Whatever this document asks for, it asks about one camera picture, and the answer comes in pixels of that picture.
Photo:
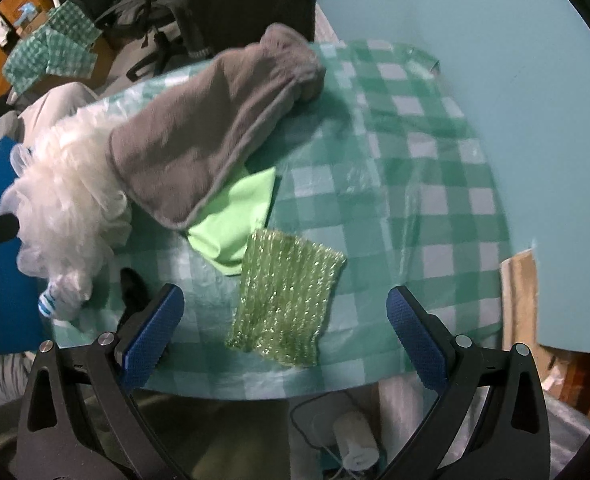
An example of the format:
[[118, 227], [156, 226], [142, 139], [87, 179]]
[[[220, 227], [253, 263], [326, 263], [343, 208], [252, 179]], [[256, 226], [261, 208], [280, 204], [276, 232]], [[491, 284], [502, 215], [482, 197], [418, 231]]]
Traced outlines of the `white mesh bath pouf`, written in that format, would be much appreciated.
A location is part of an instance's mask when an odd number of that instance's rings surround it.
[[18, 270], [47, 283], [41, 315], [71, 321], [92, 295], [92, 282], [132, 232], [126, 193], [106, 150], [124, 120], [77, 110], [10, 151], [15, 180], [2, 193], [0, 212], [18, 219]]

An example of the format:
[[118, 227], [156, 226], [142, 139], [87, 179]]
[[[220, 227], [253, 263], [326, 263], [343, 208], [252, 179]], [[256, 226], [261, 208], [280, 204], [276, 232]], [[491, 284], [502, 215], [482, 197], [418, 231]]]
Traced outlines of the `green checkered plastic tablecloth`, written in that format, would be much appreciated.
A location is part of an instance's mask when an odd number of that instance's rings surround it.
[[218, 400], [268, 400], [359, 387], [410, 362], [385, 299], [409, 287], [452, 333], [478, 342], [501, 333], [501, 261], [508, 227], [491, 170], [429, 54], [383, 40], [316, 45], [325, 66], [316, 101], [295, 107], [249, 159], [277, 172], [271, 229], [344, 254], [314, 367], [284, 367], [227, 347], [237, 279], [207, 263], [179, 233], [140, 209], [132, 235], [94, 283], [61, 347], [112, 330], [123, 312], [120, 270], [150, 289], [180, 286], [185, 311], [150, 389]]

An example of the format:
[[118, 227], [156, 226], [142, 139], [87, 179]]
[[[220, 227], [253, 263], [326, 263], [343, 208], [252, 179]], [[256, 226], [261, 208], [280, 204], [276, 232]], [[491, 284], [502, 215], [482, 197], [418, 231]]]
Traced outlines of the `black office chair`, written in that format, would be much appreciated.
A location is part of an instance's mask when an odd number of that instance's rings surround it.
[[66, 0], [76, 4], [94, 26], [118, 38], [152, 39], [156, 50], [132, 65], [131, 82], [140, 70], [152, 66], [155, 76], [164, 72], [174, 56], [201, 62], [214, 55], [197, 27], [190, 0]]

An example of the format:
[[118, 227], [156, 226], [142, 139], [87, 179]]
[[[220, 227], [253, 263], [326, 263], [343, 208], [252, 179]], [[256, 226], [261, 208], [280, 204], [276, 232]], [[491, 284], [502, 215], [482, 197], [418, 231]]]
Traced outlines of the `green checkered cloth on box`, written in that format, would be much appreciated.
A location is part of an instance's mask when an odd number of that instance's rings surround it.
[[92, 47], [101, 35], [79, 6], [66, 1], [16, 45], [2, 74], [17, 94], [45, 76], [89, 78], [98, 59]]

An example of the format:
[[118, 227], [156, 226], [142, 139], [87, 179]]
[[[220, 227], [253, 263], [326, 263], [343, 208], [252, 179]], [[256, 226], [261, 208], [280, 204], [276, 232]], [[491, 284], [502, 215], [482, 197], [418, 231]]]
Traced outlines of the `blue cardboard box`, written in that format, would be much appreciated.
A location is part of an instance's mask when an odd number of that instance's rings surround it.
[[[0, 141], [0, 198], [16, 178], [10, 163], [9, 138]], [[35, 351], [47, 338], [38, 313], [38, 281], [18, 270], [20, 240], [0, 244], [0, 354]]]

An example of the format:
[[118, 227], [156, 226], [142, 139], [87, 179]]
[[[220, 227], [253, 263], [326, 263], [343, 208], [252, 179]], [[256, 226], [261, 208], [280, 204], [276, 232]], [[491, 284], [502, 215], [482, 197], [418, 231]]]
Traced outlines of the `white charger adapter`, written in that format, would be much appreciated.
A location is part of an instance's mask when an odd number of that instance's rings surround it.
[[379, 446], [362, 413], [342, 414], [333, 422], [333, 432], [345, 469], [366, 471], [379, 461]]

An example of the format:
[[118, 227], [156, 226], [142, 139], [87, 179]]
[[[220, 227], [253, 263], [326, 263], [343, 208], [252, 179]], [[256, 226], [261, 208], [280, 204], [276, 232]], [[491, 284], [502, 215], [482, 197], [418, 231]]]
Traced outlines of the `grey fleece mitt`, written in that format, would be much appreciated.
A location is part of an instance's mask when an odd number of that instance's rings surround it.
[[274, 23], [259, 41], [220, 52], [116, 127], [109, 166], [161, 226], [188, 229], [294, 105], [320, 95], [324, 76], [307, 40]]

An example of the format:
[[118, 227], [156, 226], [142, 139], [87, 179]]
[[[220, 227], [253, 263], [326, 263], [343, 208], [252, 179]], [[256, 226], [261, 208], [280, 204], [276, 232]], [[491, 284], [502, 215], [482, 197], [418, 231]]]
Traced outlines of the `green sparkly knitted cloth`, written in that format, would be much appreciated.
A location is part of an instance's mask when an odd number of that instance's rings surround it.
[[227, 347], [282, 366], [316, 365], [318, 338], [345, 262], [342, 252], [311, 240], [255, 231], [242, 261]]

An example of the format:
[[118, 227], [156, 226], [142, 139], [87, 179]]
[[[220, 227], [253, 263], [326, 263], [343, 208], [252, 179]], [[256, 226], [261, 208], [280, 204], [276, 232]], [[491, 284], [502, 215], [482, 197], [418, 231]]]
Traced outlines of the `lime green microfibre cloth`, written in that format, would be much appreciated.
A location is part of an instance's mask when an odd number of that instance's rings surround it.
[[225, 276], [239, 275], [251, 235], [269, 217], [275, 168], [235, 170], [187, 231], [190, 246]]

